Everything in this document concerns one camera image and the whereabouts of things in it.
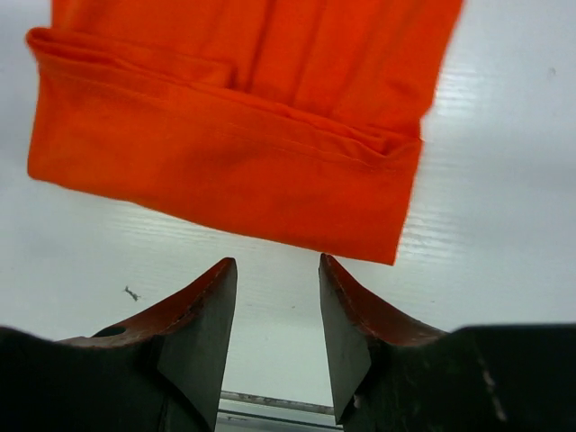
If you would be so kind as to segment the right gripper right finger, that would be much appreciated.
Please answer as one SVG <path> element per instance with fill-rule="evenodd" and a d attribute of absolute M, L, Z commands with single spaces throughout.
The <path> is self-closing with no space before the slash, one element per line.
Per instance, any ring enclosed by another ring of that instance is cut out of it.
<path fill-rule="evenodd" d="M 343 426 L 396 347 L 446 333 L 412 318 L 362 286 L 333 256 L 319 260 L 319 298 L 336 422 Z"/>

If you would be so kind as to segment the orange t shirt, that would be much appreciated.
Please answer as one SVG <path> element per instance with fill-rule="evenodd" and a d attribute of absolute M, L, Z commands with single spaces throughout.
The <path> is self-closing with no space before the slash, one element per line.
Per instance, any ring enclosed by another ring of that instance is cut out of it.
<path fill-rule="evenodd" d="M 394 262 L 459 1 L 55 1 L 30 177 Z"/>

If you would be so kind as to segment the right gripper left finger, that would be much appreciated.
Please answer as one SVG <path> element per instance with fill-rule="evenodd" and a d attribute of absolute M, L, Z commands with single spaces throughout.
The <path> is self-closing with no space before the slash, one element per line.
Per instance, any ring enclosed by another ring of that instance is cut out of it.
<path fill-rule="evenodd" d="M 223 258 L 192 283 L 91 337 L 65 344 L 96 361 L 103 382 L 124 403 L 145 395 L 134 379 L 159 395 L 159 431 L 213 431 L 230 346 L 238 270 Z"/>

